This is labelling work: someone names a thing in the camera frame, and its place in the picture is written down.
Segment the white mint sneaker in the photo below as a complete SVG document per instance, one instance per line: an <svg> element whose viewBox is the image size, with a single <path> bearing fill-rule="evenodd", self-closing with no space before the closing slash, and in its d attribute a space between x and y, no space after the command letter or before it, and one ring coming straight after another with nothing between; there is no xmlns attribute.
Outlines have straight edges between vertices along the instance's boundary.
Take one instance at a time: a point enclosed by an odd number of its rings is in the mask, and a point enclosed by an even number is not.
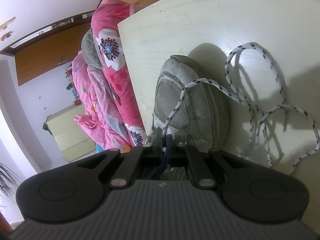
<svg viewBox="0 0 320 240"><path fill-rule="evenodd" d="M157 129L179 102L182 89L189 83L208 77L195 60L172 55L161 68L155 91L155 105L147 142L152 143ZM216 87L200 83L188 88L183 105L170 122L167 133L180 146L195 146L200 152L221 150L229 132L229 111L225 95Z"/></svg>

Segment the cream yellow cabinet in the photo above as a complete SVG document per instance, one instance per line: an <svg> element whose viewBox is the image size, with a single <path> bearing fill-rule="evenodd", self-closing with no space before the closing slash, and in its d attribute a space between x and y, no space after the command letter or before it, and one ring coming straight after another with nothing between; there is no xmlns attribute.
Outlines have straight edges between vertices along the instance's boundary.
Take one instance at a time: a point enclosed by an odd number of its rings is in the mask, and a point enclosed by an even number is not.
<svg viewBox="0 0 320 240"><path fill-rule="evenodd" d="M75 116L83 114L83 105L71 105L48 116L46 120L50 133L68 162L96 150L95 142L74 121Z"/></svg>

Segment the grey knitted cloth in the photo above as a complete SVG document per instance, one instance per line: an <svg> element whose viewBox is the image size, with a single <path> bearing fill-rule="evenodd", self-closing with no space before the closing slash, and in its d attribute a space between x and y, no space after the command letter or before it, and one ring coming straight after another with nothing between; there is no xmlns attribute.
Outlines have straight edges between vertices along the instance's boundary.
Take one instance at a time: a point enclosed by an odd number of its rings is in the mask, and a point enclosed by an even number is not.
<svg viewBox="0 0 320 240"><path fill-rule="evenodd" d="M87 65L103 70L101 56L98 55L98 47L95 42L93 31L90 28L82 38L81 51Z"/></svg>

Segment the brown wooden door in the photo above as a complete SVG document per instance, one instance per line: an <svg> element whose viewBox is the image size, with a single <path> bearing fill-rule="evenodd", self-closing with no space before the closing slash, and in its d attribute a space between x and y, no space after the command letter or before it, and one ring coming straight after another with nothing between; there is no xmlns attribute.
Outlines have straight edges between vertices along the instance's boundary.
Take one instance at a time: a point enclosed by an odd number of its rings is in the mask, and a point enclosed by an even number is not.
<svg viewBox="0 0 320 240"><path fill-rule="evenodd" d="M17 82L21 86L28 81L71 62L81 47L84 34L90 24L85 23L44 38L15 54Z"/></svg>

